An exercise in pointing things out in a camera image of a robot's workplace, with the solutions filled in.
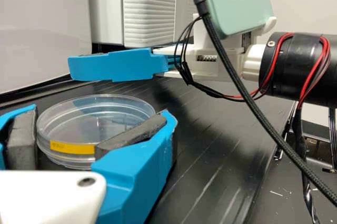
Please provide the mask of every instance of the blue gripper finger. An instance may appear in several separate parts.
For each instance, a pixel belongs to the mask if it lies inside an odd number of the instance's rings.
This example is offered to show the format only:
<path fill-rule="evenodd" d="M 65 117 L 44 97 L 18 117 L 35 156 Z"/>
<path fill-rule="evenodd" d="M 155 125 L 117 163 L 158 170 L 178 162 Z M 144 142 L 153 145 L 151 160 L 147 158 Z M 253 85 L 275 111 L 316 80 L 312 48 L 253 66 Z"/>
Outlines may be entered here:
<path fill-rule="evenodd" d="M 113 82 L 151 79 L 154 74 L 167 72 L 174 66 L 172 58 L 153 54 L 149 47 L 73 56 L 68 58 L 68 65 L 74 80 Z"/>

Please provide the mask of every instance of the yellow tape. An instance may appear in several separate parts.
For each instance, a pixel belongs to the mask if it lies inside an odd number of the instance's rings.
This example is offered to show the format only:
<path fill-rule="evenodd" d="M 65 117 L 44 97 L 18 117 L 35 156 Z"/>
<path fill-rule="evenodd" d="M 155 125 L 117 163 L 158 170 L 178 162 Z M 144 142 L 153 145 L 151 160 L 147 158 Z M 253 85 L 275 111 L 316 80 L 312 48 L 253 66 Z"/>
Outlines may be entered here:
<path fill-rule="evenodd" d="M 94 154 L 95 146 L 51 141 L 51 150 L 66 154 Z"/>

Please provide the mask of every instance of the clear plastic dish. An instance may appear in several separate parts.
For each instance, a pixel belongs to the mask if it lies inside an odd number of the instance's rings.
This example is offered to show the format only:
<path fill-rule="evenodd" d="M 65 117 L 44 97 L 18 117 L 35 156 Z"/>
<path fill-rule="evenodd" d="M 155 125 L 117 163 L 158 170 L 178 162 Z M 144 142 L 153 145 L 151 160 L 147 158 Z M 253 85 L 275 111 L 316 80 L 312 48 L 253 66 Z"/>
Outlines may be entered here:
<path fill-rule="evenodd" d="M 56 104 L 36 123 L 37 145 L 53 162 L 88 170 L 94 147 L 155 114 L 141 99 L 124 95 L 90 95 Z"/>

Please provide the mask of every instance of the white vent grille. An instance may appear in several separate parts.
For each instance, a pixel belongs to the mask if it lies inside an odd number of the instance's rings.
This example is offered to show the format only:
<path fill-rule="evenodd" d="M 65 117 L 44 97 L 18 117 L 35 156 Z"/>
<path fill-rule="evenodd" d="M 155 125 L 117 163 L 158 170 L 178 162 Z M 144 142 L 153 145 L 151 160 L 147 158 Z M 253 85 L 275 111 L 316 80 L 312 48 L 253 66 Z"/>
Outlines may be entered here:
<path fill-rule="evenodd" d="M 124 45 L 153 46 L 174 38 L 175 0 L 123 0 Z"/>

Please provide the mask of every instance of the white wall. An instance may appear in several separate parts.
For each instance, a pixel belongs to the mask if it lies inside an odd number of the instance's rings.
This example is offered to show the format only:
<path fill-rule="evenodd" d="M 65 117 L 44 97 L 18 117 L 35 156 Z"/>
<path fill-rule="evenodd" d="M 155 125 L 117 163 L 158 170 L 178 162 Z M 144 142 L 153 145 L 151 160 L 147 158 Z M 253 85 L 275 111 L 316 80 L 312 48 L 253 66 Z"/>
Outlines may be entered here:
<path fill-rule="evenodd" d="M 0 93 L 68 74 L 91 53 L 88 0 L 0 0 Z"/>
<path fill-rule="evenodd" d="M 337 0 L 271 0 L 271 3 L 277 24 L 258 39 L 259 43 L 275 31 L 337 34 Z M 305 104 L 302 119 L 328 126 L 328 109 Z"/>

